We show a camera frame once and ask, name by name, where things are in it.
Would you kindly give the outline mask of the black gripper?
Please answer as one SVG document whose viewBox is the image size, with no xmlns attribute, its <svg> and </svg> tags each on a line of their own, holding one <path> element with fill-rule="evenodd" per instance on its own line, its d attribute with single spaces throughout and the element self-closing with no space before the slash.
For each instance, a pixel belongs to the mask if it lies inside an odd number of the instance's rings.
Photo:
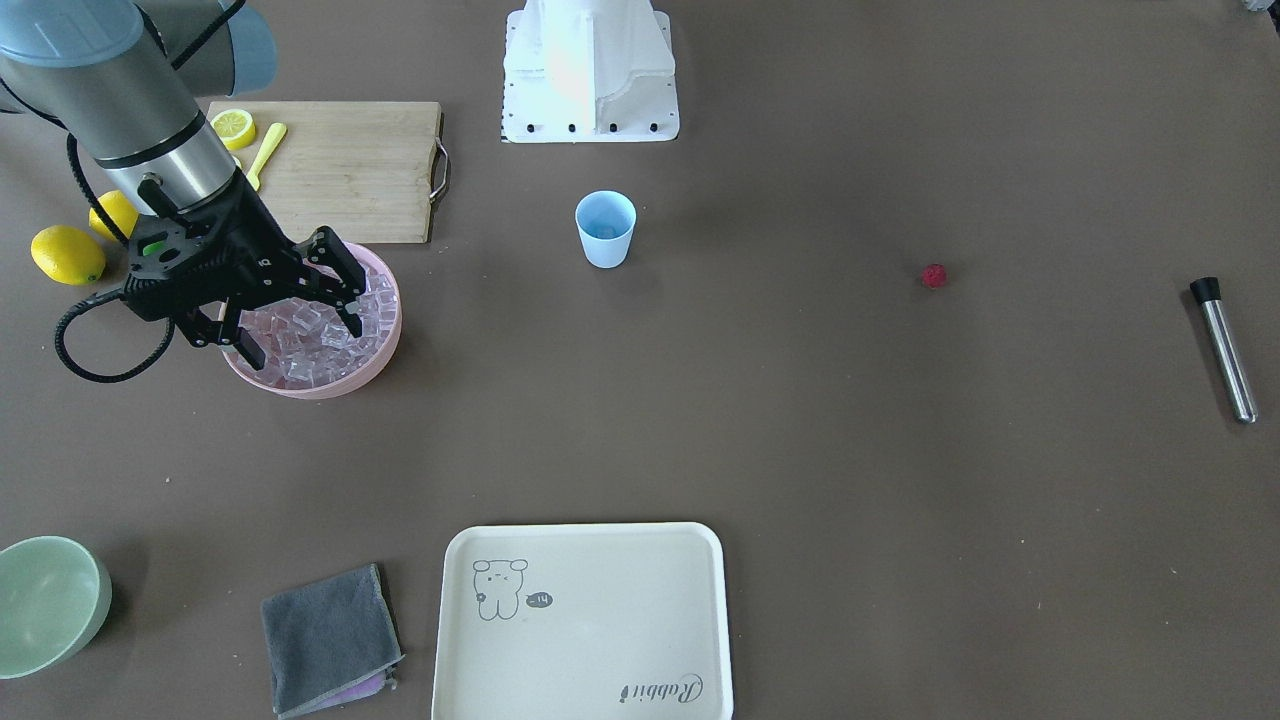
<svg viewBox="0 0 1280 720">
<path fill-rule="evenodd" d="M 294 245 L 246 179 L 233 179 L 183 218 L 212 223 L 207 256 L 196 274 L 205 295 L 175 316 L 191 345 L 218 346 L 238 354 L 251 369 L 264 369 L 266 354 L 241 327 L 241 314 L 298 297 L 333 309 L 351 337 L 364 336 L 358 300 L 367 277 L 333 228 L 319 227 Z"/>
</svg>

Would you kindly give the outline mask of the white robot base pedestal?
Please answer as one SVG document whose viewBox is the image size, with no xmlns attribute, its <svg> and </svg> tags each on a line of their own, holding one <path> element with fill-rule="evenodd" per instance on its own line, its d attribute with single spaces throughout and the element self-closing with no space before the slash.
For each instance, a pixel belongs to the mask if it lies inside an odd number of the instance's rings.
<svg viewBox="0 0 1280 720">
<path fill-rule="evenodd" d="M 506 18 L 507 143 L 678 137 L 671 18 L 649 1 L 526 1 Z"/>
</svg>

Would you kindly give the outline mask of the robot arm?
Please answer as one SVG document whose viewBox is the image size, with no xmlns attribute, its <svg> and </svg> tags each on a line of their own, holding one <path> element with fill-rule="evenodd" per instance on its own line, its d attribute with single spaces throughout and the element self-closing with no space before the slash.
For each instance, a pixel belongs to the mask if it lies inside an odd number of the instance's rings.
<svg viewBox="0 0 1280 720">
<path fill-rule="evenodd" d="M 125 246 L 124 281 L 56 324 L 70 372 L 109 382 L 70 357 L 64 334 L 111 301 L 255 369 L 265 355 L 239 324 L 244 310 L 302 299 L 362 334 L 364 268 L 329 227 L 291 241 L 198 106 L 274 81 L 276 42 L 260 13 L 242 1 L 5 1 L 1 54 L 3 110 L 59 126 L 70 164 L 87 152 L 140 211 L 131 232 L 108 227 Z"/>
</svg>

